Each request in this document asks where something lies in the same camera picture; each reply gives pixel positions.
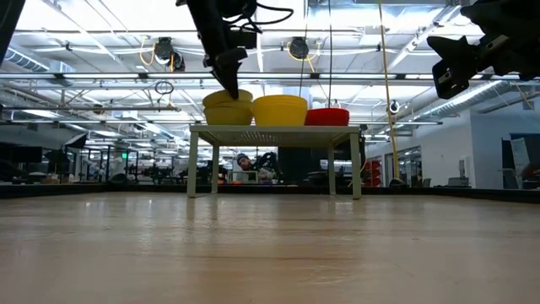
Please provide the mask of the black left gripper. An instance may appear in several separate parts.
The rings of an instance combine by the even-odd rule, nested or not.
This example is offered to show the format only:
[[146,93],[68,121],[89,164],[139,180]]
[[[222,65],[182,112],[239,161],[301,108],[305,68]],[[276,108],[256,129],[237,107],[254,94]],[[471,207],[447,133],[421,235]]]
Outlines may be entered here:
[[246,43],[254,34],[232,30],[233,23],[249,19],[256,0],[186,0],[186,6],[205,51],[205,63],[212,63],[212,75],[229,95],[239,98],[238,71],[247,58]]

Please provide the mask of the silver round ceiling duct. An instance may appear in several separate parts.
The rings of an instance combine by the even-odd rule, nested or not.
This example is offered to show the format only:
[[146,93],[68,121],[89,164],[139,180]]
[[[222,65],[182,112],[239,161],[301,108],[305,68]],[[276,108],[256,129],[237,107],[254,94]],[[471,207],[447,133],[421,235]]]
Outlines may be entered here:
[[48,73],[49,62],[20,46],[9,46],[6,50],[4,62],[22,68],[29,73]]
[[504,80],[497,80],[479,85],[475,88],[466,90],[464,93],[451,98],[431,110],[417,115],[413,120],[417,121],[426,119],[427,117],[442,117],[444,115],[458,113],[469,106],[474,106],[487,100],[499,90],[507,90],[508,88],[509,83]]

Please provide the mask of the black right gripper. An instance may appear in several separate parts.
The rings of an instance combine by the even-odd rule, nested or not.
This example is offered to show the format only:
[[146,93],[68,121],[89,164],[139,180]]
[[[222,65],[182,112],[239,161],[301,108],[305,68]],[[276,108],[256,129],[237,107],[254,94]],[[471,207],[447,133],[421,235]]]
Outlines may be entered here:
[[[469,88],[469,80],[491,67],[498,76],[518,73],[521,80],[540,77],[540,0],[477,0],[460,10],[483,32],[477,46],[466,36],[427,38],[439,55],[432,67],[436,93],[449,100]],[[474,62],[478,60],[477,69]]]

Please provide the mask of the person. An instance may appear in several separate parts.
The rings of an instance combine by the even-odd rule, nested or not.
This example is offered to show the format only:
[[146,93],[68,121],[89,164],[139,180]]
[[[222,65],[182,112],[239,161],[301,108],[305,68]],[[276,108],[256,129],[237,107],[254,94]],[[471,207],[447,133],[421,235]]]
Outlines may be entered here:
[[267,152],[256,160],[245,154],[238,154],[236,163],[240,167],[238,180],[244,183],[273,183],[280,176],[278,158],[274,152]]

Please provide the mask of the white poster board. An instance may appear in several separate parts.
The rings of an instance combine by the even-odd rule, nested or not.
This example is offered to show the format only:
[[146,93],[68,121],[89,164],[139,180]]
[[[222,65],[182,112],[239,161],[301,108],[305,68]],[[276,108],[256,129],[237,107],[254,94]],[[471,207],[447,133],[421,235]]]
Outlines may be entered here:
[[501,143],[503,188],[540,191],[540,134],[511,134]]

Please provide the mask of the black softbox light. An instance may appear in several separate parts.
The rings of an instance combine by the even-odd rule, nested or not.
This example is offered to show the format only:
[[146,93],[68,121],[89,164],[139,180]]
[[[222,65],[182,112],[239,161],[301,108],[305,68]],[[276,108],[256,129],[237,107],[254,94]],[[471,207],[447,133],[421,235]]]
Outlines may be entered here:
[[86,145],[88,135],[86,133],[81,133],[63,144],[64,148],[73,148],[73,149],[82,149]]

